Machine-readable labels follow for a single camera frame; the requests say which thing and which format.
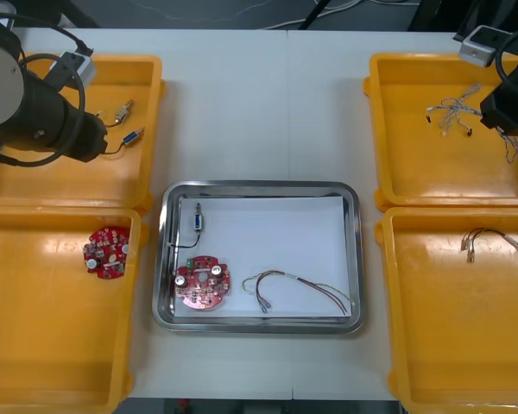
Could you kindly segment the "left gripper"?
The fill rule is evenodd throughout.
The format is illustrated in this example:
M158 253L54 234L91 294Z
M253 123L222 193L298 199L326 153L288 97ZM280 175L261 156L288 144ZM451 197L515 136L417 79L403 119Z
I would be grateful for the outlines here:
M79 134L71 146L71 158L81 162L90 162L103 154L107 148L107 128L94 115L84 115Z

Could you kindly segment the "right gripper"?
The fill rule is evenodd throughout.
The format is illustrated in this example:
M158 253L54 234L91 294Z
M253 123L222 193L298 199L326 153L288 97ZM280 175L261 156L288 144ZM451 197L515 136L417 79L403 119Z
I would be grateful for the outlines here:
M512 84L501 82L480 103L480 111L486 128L518 136L518 91Z

